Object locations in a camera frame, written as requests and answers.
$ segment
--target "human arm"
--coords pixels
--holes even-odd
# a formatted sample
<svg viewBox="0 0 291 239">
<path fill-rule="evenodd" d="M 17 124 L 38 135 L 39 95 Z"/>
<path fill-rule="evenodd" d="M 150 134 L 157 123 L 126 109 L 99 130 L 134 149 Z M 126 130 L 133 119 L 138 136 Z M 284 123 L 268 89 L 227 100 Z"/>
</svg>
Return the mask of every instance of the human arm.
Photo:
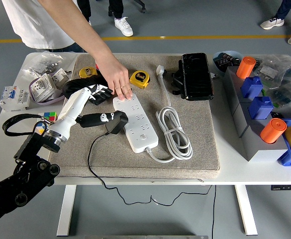
<svg viewBox="0 0 291 239">
<path fill-rule="evenodd" d="M 72 0 L 38 0 L 53 20 L 97 62 L 111 90 L 121 100 L 131 99 L 128 70 L 115 58 L 109 47 L 89 25 Z"/>
</svg>

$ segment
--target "white table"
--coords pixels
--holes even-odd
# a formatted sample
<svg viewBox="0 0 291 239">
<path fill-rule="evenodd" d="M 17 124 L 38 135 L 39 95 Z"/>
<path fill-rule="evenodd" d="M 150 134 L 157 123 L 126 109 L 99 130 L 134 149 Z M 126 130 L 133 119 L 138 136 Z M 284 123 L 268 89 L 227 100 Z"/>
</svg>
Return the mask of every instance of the white table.
<svg viewBox="0 0 291 239">
<path fill-rule="evenodd" d="M 40 53 L 29 54 L 23 66 Z M 209 55 L 208 61 L 211 72 L 215 71 L 212 58 Z M 74 63 L 66 70 L 73 70 Z M 20 72 L 14 85 L 27 89 L 30 81 L 23 77 Z M 137 179 L 137 178 L 106 178 L 107 185 L 235 185 L 239 206 L 242 213 L 245 232 L 247 235 L 257 235 L 251 206 L 245 185 L 282 185 L 291 184 L 291 167 L 283 167 L 277 162 L 248 162 L 245 158 L 245 151 L 229 111 L 227 98 L 222 86 L 221 78 L 213 81 L 215 97 L 210 101 L 210 108 L 215 129 L 215 139 L 219 153 L 220 173 L 215 179 L 199 180 L 168 180 L 168 179 Z M 16 166 L 13 156 L 16 154 L 26 136 L 8 137 L 2 130 L 2 124 L 13 115 L 39 112 L 57 112 L 62 109 L 63 102 L 40 107 L 32 103 L 28 110 L 18 112 L 5 112 L 0 114 L 0 181 L 11 176 Z M 11 128 L 15 131 L 31 131 L 34 121 L 27 119 L 19 122 Z M 41 149 L 40 157 L 48 159 L 49 151 Z M 58 236 L 67 236 L 70 226 L 72 206 L 75 198 L 76 185 L 100 185 L 96 178 L 82 177 L 57 177 L 55 184 L 66 185 L 64 202 L 62 206 Z"/>
</svg>

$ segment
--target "orange cup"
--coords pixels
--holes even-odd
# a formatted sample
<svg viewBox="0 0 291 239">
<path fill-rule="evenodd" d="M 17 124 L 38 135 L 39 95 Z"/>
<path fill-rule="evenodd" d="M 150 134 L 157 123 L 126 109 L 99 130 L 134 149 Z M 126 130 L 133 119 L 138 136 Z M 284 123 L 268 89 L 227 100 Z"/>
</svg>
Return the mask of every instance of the orange cup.
<svg viewBox="0 0 291 239">
<path fill-rule="evenodd" d="M 266 143 L 274 143 L 286 129 L 286 122 L 279 118 L 273 118 L 261 131 L 260 138 Z"/>
<path fill-rule="evenodd" d="M 246 79 L 250 76 L 254 66 L 256 64 L 256 60 L 251 56 L 245 56 L 240 63 L 236 75 L 240 79 Z"/>
</svg>

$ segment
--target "gray mat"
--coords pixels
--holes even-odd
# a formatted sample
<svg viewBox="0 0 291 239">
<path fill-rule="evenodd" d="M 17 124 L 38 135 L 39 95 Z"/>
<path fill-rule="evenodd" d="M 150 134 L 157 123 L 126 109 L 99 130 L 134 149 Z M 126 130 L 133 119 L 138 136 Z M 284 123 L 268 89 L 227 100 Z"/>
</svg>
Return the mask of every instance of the gray mat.
<svg viewBox="0 0 291 239">
<path fill-rule="evenodd" d="M 157 54 L 116 54 L 117 59 L 129 70 L 131 76 L 136 70 L 150 74 L 150 83 L 145 89 L 132 85 L 146 115 L 159 137 L 159 145 L 152 149 L 160 159 L 170 158 L 164 134 L 157 123 L 155 112 L 167 105 L 166 96 L 156 76 L 158 65 L 168 71 L 164 76 L 168 92 L 172 92 L 171 73 L 178 69 L 180 56 Z M 94 59 L 80 55 L 77 59 L 73 79 L 78 78 L 80 69 L 95 66 Z M 90 155 L 93 171 L 101 177 L 163 178 L 163 179 L 211 179 L 219 173 L 219 159 L 215 143 L 209 101 L 189 102 L 180 96 L 170 94 L 172 107 L 178 112 L 184 132 L 190 138 L 193 157 L 158 163 L 147 152 L 134 153 L 124 134 L 109 134 L 96 141 Z M 113 97 L 99 106 L 88 102 L 81 115 L 114 112 Z M 87 157 L 90 145 L 98 136 L 106 133 L 104 125 L 81 128 L 78 124 L 70 131 L 69 140 L 61 145 L 59 153 L 51 153 L 49 161 L 60 166 L 60 176 L 92 177 L 88 170 Z"/>
</svg>

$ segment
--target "human hand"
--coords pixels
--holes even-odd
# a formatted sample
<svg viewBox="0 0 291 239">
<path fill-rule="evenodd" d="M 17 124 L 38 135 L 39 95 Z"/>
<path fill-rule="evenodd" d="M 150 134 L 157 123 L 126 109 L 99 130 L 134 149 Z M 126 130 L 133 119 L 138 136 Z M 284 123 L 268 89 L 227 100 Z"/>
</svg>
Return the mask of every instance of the human hand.
<svg viewBox="0 0 291 239">
<path fill-rule="evenodd" d="M 113 56 L 105 61 L 97 61 L 97 66 L 108 83 L 109 89 L 117 93 L 120 100 L 132 98 L 128 70 Z"/>
</svg>

